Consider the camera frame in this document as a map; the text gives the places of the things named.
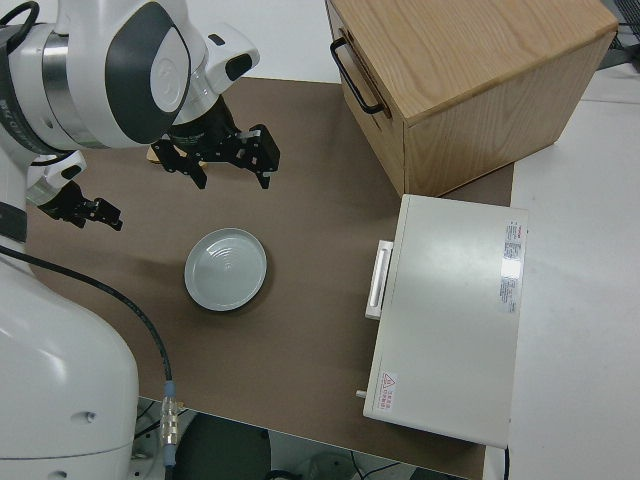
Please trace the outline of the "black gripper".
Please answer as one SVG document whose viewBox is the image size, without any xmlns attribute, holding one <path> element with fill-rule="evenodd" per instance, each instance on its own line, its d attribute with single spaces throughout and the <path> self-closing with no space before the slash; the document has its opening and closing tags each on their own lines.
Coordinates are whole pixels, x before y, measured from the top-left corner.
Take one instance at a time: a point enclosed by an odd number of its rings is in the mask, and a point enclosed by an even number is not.
<svg viewBox="0 0 640 480">
<path fill-rule="evenodd" d="M 236 165 L 253 172 L 261 188 L 268 189 L 271 175 L 279 169 L 279 148 L 263 124 L 241 132 L 223 97 L 196 119 L 173 125 L 172 143 L 158 140 L 152 144 L 152 151 L 165 171 L 182 173 L 204 189 L 207 177 L 197 160 L 229 152 L 232 147 L 238 147 Z"/>
<path fill-rule="evenodd" d="M 70 222 L 78 228 L 83 228 L 87 220 L 103 223 L 116 231 L 123 226 L 118 208 L 103 198 L 94 201 L 85 198 L 81 187 L 74 181 L 68 182 L 39 209 L 54 220 Z"/>
</svg>

